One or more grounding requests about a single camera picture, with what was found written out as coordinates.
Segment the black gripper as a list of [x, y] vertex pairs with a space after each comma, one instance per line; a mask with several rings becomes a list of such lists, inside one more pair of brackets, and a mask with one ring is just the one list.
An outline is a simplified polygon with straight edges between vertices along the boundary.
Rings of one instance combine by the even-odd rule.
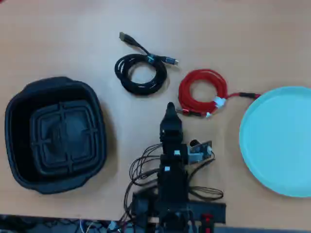
[[160, 123], [161, 160], [187, 160], [187, 145], [183, 143], [182, 121], [178, 117], [175, 105], [167, 104], [166, 116]]

